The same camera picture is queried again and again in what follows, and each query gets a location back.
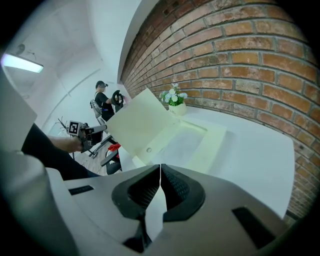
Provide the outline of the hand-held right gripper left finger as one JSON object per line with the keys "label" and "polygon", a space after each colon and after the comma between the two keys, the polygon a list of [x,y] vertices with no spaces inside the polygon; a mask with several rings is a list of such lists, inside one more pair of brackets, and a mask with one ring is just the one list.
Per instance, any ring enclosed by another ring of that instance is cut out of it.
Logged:
{"label": "hand-held right gripper left finger", "polygon": [[80,209],[117,242],[143,252],[160,234],[160,166],[66,182]]}

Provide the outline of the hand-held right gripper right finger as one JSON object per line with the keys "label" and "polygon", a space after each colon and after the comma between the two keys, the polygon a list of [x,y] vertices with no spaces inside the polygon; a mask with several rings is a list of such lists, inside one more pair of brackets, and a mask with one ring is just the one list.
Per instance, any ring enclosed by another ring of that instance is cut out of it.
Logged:
{"label": "hand-held right gripper right finger", "polygon": [[287,231],[282,219],[236,184],[163,164],[167,210],[157,256],[265,256]]}

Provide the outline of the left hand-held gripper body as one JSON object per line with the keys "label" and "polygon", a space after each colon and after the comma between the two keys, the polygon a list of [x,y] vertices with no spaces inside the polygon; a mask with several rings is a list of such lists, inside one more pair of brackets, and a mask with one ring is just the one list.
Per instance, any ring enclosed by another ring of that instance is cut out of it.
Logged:
{"label": "left hand-held gripper body", "polygon": [[82,146],[81,153],[90,151],[93,146],[103,140],[103,132],[93,133],[93,127],[89,127],[87,123],[70,121],[66,128],[70,136],[77,137],[80,140]]}

